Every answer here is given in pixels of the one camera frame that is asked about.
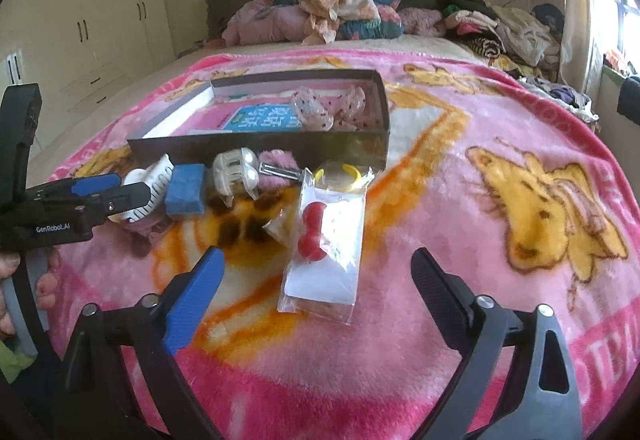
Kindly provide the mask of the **person's left hand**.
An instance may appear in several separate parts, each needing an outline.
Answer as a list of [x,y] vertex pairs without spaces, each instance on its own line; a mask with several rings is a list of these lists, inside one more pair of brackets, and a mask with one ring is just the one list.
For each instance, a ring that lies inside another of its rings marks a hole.
[[[56,304],[56,288],[58,278],[54,270],[60,265],[60,254],[58,250],[51,247],[47,250],[47,271],[34,282],[29,294],[35,301],[35,305],[42,311],[51,310]],[[18,270],[21,264],[19,253],[1,252],[1,280],[9,279]],[[7,338],[16,334],[15,317],[16,312],[10,311],[6,305],[6,294],[1,291],[1,338]]]

